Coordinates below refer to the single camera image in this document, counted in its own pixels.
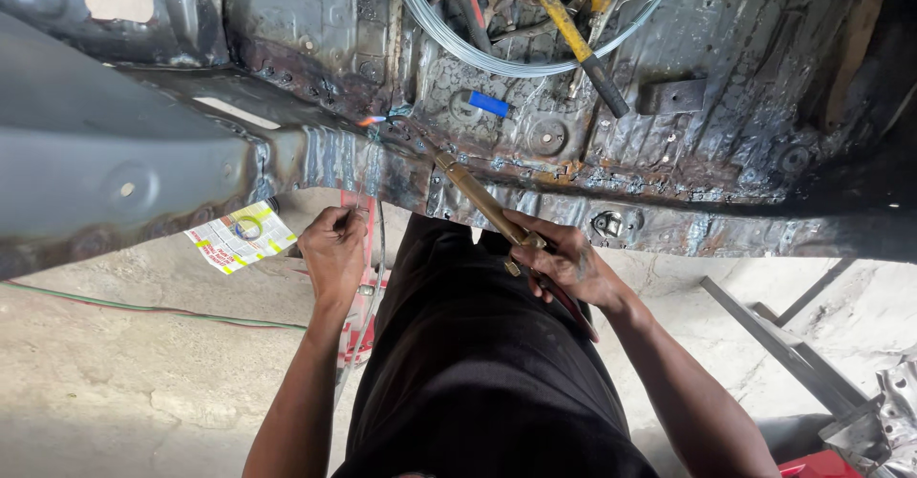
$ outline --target metal bar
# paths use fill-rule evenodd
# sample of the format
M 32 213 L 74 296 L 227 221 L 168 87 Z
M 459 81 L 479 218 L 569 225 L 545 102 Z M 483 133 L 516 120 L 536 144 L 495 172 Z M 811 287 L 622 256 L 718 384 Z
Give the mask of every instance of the metal bar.
M 868 395 L 864 394 L 858 386 L 844 376 L 836 367 L 831 365 L 830 361 L 823 358 L 818 351 L 813 349 L 809 344 L 801 341 L 798 344 L 794 344 L 793 348 L 796 350 L 796 354 L 800 355 L 803 360 L 806 360 L 820 378 L 837 390 L 851 404 L 859 406 L 869 401 Z
M 725 308 L 729 315 L 733 316 L 739 324 L 745 328 L 755 340 L 764 346 L 764 349 L 780 362 L 790 374 L 802 383 L 815 399 L 824 405 L 834 416 L 841 416 L 860 406 L 862 402 L 852 402 L 851 398 L 838 390 L 835 386 L 838 379 L 842 376 L 835 373 L 835 378 L 826 380 L 816 369 L 806 361 L 796 350 L 786 344 L 778 335 L 781 330 L 774 326 L 773 323 L 762 319 L 758 315 L 739 304 L 735 297 L 732 297 L 726 290 L 720 288 L 714 283 L 714 280 L 705 277 L 701 280 L 701 286 L 716 299 L 720 306 Z M 825 368 L 819 366 L 819 370 L 825 372 Z
M 777 318 L 777 321 L 774 323 L 778 328 L 783 328 L 790 319 L 796 317 L 796 314 L 802 311 L 802 308 L 805 308 L 808 303 L 810 303 L 815 297 L 821 293 L 822 290 L 831 285 L 835 279 L 837 279 L 843 271 L 850 268 L 856 261 L 856 258 L 842 258 L 841 261 L 838 261 L 831 267 L 831 270 L 824 273 L 821 278 L 815 282 L 815 285 L 805 291 L 799 299 L 796 299 L 796 302 L 787 308 L 787 311 L 780 314 L 780 317 Z

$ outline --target wrist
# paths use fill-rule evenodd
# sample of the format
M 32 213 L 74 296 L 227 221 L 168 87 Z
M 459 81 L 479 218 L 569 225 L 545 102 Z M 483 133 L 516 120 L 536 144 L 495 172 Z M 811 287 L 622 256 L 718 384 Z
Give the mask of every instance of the wrist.
M 315 342 L 331 340 L 337 346 L 349 311 L 350 302 L 344 303 L 332 298 L 316 299 L 305 337 Z
M 633 290 L 625 286 L 624 290 L 619 290 L 615 294 L 610 304 L 596 305 L 615 331 L 626 329 L 645 332 L 653 327 L 656 323 L 653 314 Z

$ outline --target wire coil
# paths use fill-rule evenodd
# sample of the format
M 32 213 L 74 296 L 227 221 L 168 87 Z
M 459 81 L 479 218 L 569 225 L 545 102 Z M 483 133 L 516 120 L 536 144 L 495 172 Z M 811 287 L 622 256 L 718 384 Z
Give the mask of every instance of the wire coil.
M 553 64 L 524 64 L 522 62 L 509 62 L 486 54 L 468 44 L 458 34 L 452 31 L 442 18 L 437 15 L 433 7 L 430 7 L 427 0 L 403 0 L 411 14 L 414 15 L 417 23 L 439 43 L 449 53 L 459 58 L 462 62 L 470 64 L 475 68 L 490 72 L 491 74 L 503 75 L 505 77 L 517 77 L 521 79 L 531 79 L 533 77 L 544 77 L 546 75 L 561 74 L 568 72 L 579 66 L 579 62 L 571 59 L 565 62 L 556 62 Z M 616 49 L 625 39 L 629 38 L 637 28 L 646 23 L 649 15 L 659 6 L 662 0 L 648 0 L 643 8 L 637 13 L 636 17 L 631 20 L 621 32 L 612 40 L 595 50 L 595 55 L 602 57 Z

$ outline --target hammer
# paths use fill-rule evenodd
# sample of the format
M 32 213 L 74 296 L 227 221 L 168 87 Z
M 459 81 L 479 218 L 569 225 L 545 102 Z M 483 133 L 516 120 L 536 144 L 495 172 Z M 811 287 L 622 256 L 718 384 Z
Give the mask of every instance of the hammer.
M 544 10 L 547 11 L 547 15 L 557 24 L 557 29 L 560 31 L 560 34 L 567 40 L 567 45 L 570 46 L 570 49 L 573 50 L 573 54 L 576 55 L 576 59 L 579 61 L 579 65 L 582 66 L 583 72 L 589 77 L 592 85 L 595 86 L 595 91 L 599 93 L 599 96 L 602 97 L 602 100 L 608 105 L 608 108 L 612 111 L 612 115 L 614 115 L 615 118 L 626 115 L 627 112 L 630 111 L 630 107 L 627 106 L 625 98 L 621 96 L 621 92 L 614 87 L 611 80 L 605 75 L 605 72 L 602 70 L 602 64 L 599 62 L 599 58 L 595 57 L 595 54 L 592 53 L 589 43 L 579 35 L 579 30 L 573 25 L 573 20 L 570 19 L 570 16 L 567 14 L 564 4 L 560 3 L 560 0 L 538 1 L 541 2 Z M 496 10 L 502 10 L 503 7 L 506 7 L 511 2 L 512 0 L 500 0 L 494 8 Z

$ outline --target gray painted metal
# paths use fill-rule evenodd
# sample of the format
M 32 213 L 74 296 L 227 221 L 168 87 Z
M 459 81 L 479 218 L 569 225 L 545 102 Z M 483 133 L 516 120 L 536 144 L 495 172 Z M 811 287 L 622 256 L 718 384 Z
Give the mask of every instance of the gray painted metal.
M 153 0 L 146 23 L 95 20 L 85 0 L 0 0 L 0 10 L 100 61 L 172 68 L 230 62 L 223 0 Z
M 137 71 L 132 79 L 3 14 L 0 37 L 0 201 L 9 208 L 0 279 L 169 235 L 301 187 L 360 190 L 417 209 L 403 199 L 422 195 L 409 188 L 411 179 L 427 181 L 426 164 L 250 76 Z M 193 99 L 205 96 L 281 128 Z

